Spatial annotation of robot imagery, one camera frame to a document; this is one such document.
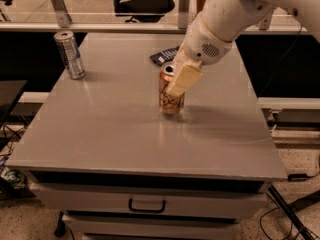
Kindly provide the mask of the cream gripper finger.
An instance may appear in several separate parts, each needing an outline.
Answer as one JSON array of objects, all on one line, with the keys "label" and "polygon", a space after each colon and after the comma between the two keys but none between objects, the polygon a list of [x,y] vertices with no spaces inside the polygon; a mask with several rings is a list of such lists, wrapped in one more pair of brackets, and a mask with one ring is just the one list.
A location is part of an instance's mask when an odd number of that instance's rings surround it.
[{"label": "cream gripper finger", "polygon": [[184,44],[181,44],[173,61],[172,65],[175,72],[178,72],[180,68],[182,67],[185,60],[185,54],[184,54]]},{"label": "cream gripper finger", "polygon": [[184,62],[175,72],[166,92],[171,96],[179,97],[192,87],[202,75],[201,65]]}]

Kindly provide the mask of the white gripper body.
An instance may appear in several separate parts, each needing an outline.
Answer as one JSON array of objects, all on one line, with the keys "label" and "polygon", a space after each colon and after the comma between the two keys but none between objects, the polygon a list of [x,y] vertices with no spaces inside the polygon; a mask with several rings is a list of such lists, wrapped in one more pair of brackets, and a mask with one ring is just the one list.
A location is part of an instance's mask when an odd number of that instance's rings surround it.
[{"label": "white gripper body", "polygon": [[198,14],[187,29],[183,53],[194,61],[215,64],[231,49],[232,43],[232,39],[226,39],[212,30],[203,16]]}]

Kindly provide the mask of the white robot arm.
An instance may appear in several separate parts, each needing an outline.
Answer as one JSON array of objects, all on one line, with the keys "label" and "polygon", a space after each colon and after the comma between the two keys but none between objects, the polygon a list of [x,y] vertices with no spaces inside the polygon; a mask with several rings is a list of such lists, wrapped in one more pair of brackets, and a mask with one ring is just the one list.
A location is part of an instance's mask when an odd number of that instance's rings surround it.
[{"label": "white robot arm", "polygon": [[174,77],[167,93],[182,95],[201,78],[203,65],[221,60],[242,31],[275,7],[289,11],[320,41],[320,0],[209,0],[186,31],[173,60]]}]

